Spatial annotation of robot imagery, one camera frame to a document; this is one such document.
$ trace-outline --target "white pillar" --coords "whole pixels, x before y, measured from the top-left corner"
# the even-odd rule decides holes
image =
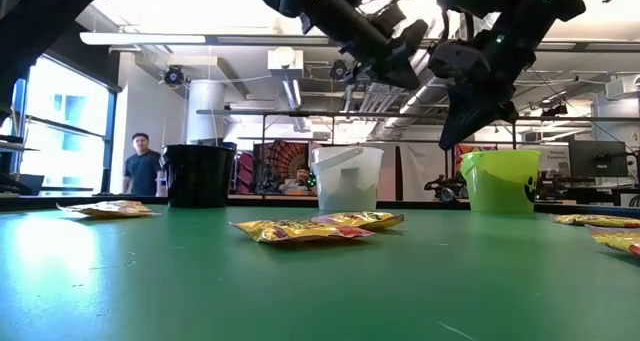
[[[224,85],[211,80],[193,80],[189,88],[187,143],[224,137],[224,116],[198,114],[198,111],[224,109]]]

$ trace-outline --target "person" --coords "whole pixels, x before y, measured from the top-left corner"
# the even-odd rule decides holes
[[[149,149],[149,135],[139,132],[133,135],[136,154],[125,162],[124,193],[136,196],[165,197],[164,171],[160,167],[160,154]]]
[[[309,188],[309,186],[307,186],[309,173],[310,171],[307,166],[298,166],[296,169],[296,178],[285,180],[284,184],[280,185],[280,191],[285,195],[315,195],[315,187]]]

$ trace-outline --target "green table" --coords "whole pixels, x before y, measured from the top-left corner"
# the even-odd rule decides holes
[[[273,247],[228,222],[0,215],[2,340],[637,340],[640,262],[547,215],[407,210],[352,243]]]

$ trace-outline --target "bucket handle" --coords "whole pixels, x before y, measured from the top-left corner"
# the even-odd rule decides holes
[[[313,168],[313,173],[318,175],[322,171],[326,171],[332,167],[345,163],[356,156],[362,155],[363,152],[364,152],[364,149],[362,147],[356,147],[354,149],[347,150],[335,156],[329,157],[326,160],[314,162],[311,164],[311,167]]]
[[[471,156],[468,156],[468,158],[464,160],[464,162],[462,162],[462,166],[460,167],[460,173],[462,174],[462,176],[469,173],[469,171],[471,171],[471,169],[478,163],[478,160],[480,160],[482,156],[484,156],[484,154],[481,152],[476,152],[471,154]]]

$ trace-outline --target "yellow snack bag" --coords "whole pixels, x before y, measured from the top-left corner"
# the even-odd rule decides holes
[[[388,212],[345,212],[333,215],[318,216],[313,221],[339,225],[355,226],[365,230],[380,230],[396,226],[404,221],[404,215],[393,215]]]
[[[308,241],[322,238],[371,236],[358,227],[337,226],[311,220],[262,220],[232,224],[258,242]]]
[[[156,216],[159,213],[153,212],[138,201],[104,201],[95,204],[76,205],[62,207],[58,209],[65,212],[77,212],[83,215],[99,219],[114,219],[123,217],[145,217]]]
[[[587,225],[597,243],[612,249],[640,256],[640,228],[620,229]]]
[[[557,222],[565,225],[592,225],[602,227],[640,227],[640,220],[605,215],[559,215]]]

